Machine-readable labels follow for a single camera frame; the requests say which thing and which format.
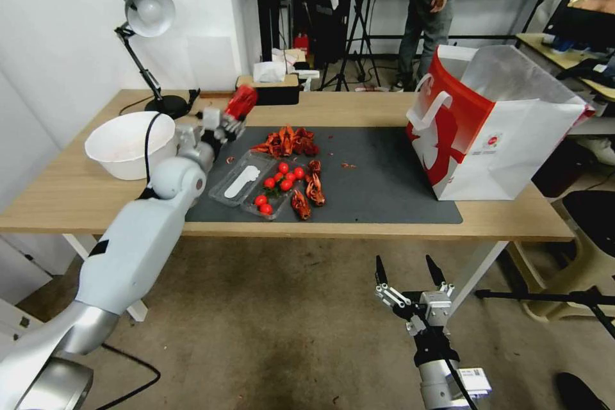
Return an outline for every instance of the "stool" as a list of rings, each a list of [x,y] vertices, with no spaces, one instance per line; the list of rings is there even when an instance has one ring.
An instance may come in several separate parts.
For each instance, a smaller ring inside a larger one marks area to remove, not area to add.
[[[575,233],[576,256],[550,280],[544,281],[525,258],[519,243],[510,251],[529,290],[538,293],[569,293],[593,286],[613,285],[615,274],[615,192],[577,191],[554,202],[553,207]],[[555,320],[570,315],[593,315],[575,303],[530,301],[523,303],[527,313],[540,320]],[[607,315],[615,315],[614,306],[604,306]]]

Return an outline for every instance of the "plastic tray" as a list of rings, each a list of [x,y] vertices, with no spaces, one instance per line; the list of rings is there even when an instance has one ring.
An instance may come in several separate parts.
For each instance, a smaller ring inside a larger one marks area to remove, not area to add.
[[[282,211],[284,206],[290,206],[290,205],[287,205],[289,198],[291,197],[294,189],[297,189],[300,185],[303,185],[304,180],[295,181],[295,184],[293,185],[292,188],[290,188],[286,192],[280,192],[278,196],[273,196],[271,194],[268,195],[267,189],[265,189],[265,187],[263,186],[263,181],[268,177],[273,177],[277,173],[278,171],[277,166],[280,162],[287,163],[288,168],[289,168],[288,171],[290,172],[293,171],[297,167],[301,167],[305,171],[308,171],[307,167],[303,165],[302,163],[297,163],[295,161],[289,160],[288,158],[281,158],[279,160],[273,159],[273,161],[274,161],[274,164],[265,172],[265,175],[263,175],[262,180],[254,185],[252,190],[245,197],[245,200],[243,201],[243,204],[242,204],[242,209],[244,209],[245,211],[252,213],[254,215],[263,217],[264,219],[269,220],[269,221],[273,221],[274,219],[276,219],[277,216]],[[256,196],[261,195],[261,194],[268,195],[267,199],[268,199],[269,205],[271,205],[271,207],[274,209],[271,215],[262,214],[260,211],[258,211],[258,207],[254,205],[254,199],[256,198]]]
[[[237,179],[237,177],[243,172],[245,167],[249,165],[254,165],[260,170],[258,178],[256,178],[255,181],[248,181],[247,183],[245,183],[242,189],[234,197],[230,199],[224,197],[224,192],[230,187],[233,181],[235,181],[235,179]],[[269,171],[274,167],[277,168],[277,160],[272,158],[270,155],[264,154],[262,152],[247,151],[239,160],[239,162],[237,162],[237,164],[233,167],[233,169],[229,171],[219,183],[217,183],[213,188],[211,188],[208,195],[215,201],[218,201],[230,207],[236,207],[245,200],[245,198],[248,196],[248,194],[250,194],[250,192],[252,191],[252,189],[255,188],[255,186],[259,186],[258,190],[262,189],[263,181],[267,177]]]

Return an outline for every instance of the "person's hand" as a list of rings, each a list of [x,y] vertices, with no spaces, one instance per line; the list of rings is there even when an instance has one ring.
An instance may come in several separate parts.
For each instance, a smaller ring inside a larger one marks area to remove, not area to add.
[[[438,13],[439,11],[442,11],[447,4],[447,1],[448,0],[432,0],[430,13]]]

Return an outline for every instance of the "jeans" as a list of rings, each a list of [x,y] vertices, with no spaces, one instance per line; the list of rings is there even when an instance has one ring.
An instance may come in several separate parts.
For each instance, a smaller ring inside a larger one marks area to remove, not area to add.
[[[413,89],[412,60],[416,54],[421,32],[424,35],[423,54],[418,66],[417,79],[429,69],[438,45],[448,42],[448,31],[453,20],[453,0],[448,0],[438,13],[431,13],[432,0],[410,0],[404,37],[399,45],[397,78],[407,90]]]

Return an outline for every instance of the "sneaker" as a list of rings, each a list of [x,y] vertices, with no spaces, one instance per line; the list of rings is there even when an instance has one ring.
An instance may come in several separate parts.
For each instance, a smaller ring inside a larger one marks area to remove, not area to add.
[[[576,139],[577,144],[589,149],[594,153],[600,163],[615,167],[615,151],[611,147],[611,140],[608,138],[591,138],[583,136]]]
[[[401,80],[398,80],[397,82],[391,85],[390,91],[401,93],[404,91],[404,84],[401,82]]]
[[[587,384],[572,373],[558,373],[555,387],[566,410],[609,410]]]
[[[414,91],[413,88],[416,85],[414,84],[414,82],[408,82],[408,83],[404,83],[401,80],[398,80],[397,82],[395,82],[395,84],[391,85],[390,91],[391,92],[397,92],[397,93],[401,93],[401,92],[412,92]]]

